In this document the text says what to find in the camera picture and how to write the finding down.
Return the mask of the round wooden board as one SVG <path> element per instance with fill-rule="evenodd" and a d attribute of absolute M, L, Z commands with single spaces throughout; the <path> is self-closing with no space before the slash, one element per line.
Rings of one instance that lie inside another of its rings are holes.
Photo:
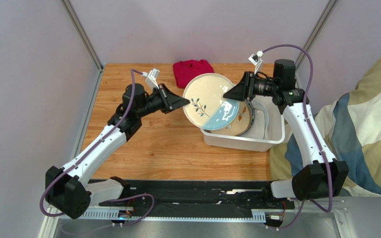
<path fill-rule="evenodd" d="M 247 131 L 250 123 L 250 111 L 245 101 L 240 102 L 238 114 L 235 119 L 226 127 L 219 130 L 210 130 L 210 133 L 228 135 L 228 136 L 240 136 Z"/>

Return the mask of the light blue plate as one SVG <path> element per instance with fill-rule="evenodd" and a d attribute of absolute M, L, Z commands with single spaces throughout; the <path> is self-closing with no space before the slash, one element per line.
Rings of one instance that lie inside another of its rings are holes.
<path fill-rule="evenodd" d="M 183 93 L 183 98 L 190 102 L 183 107 L 185 116 L 200 129 L 225 128 L 239 110 L 239 101 L 223 97 L 233 87 L 232 81 L 221 74 L 206 73 L 195 77 Z"/>

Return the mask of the white rectangular plate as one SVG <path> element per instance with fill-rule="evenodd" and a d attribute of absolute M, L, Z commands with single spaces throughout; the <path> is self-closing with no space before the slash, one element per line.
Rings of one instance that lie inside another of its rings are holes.
<path fill-rule="evenodd" d="M 251 128 L 243 134 L 243 137 L 252 139 L 266 139 L 266 131 L 269 124 L 269 113 L 262 103 L 255 100 L 251 101 L 251 103 L 255 110 L 255 119 Z"/>

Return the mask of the white plastic bin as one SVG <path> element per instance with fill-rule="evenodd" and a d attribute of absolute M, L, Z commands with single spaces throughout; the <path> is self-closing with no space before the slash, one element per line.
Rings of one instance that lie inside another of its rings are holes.
<path fill-rule="evenodd" d="M 285 139 L 285 123 L 283 115 L 280 114 L 279 109 L 273 104 L 270 97 L 257 96 L 255 101 L 262 103 L 269 113 L 269 124 L 266 131 L 266 139 L 252 139 L 240 136 L 228 136 L 210 133 L 201 129 L 204 142 L 207 145 L 265 152 L 272 146 L 284 142 Z"/>

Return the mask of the white plate with red flowers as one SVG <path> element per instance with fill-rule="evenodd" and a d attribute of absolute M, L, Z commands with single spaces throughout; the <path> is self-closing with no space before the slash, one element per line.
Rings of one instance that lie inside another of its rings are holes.
<path fill-rule="evenodd" d="M 245 103 L 246 103 L 246 105 L 250 111 L 250 123 L 249 123 L 248 128 L 247 128 L 247 130 L 249 130 L 254 123 L 255 110 L 254 110 L 254 107 L 250 101 L 246 100 Z"/>

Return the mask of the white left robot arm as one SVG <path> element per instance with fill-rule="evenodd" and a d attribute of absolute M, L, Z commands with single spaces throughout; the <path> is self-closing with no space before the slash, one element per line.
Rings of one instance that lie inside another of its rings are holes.
<path fill-rule="evenodd" d="M 189 103 L 188 99 L 174 94 L 164 84 L 154 87 L 151 94 L 141 84 L 128 85 L 122 95 L 122 103 L 99 136 L 62 167 L 52 166 L 47 170 L 46 188 L 40 198 L 41 212 L 48 217 L 56 216 L 44 208 L 44 202 L 48 202 L 59 210 L 58 216 L 77 219 L 90 206 L 120 198 L 127 183 L 119 177 L 90 183 L 96 170 L 135 135 L 142 126 L 143 117 L 157 111 L 167 114 Z"/>

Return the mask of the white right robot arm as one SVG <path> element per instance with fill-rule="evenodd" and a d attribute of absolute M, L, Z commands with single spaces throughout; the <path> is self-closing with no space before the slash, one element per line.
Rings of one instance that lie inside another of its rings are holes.
<path fill-rule="evenodd" d="M 289 124 L 301 152 L 303 168 L 291 179 L 272 181 L 271 196 L 299 201 L 332 199 L 340 194 L 349 173 L 345 161 L 337 160 L 315 124 L 307 91 L 296 87 L 296 66 L 292 60 L 278 59 L 273 76 L 245 71 L 242 79 L 223 97 L 251 101 L 256 96 L 271 97 Z"/>

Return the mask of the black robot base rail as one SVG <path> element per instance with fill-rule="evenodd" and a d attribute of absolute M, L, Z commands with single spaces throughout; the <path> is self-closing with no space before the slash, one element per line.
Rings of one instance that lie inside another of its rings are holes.
<path fill-rule="evenodd" d="M 102 202 L 101 206 L 127 207 L 133 215 L 148 212 L 162 218 L 252 218 L 252 211 L 282 213 L 295 205 L 273 198 L 268 181 L 214 180 L 128 180 L 130 187 L 121 198 L 148 193 L 154 199 L 139 197 L 131 202 Z"/>

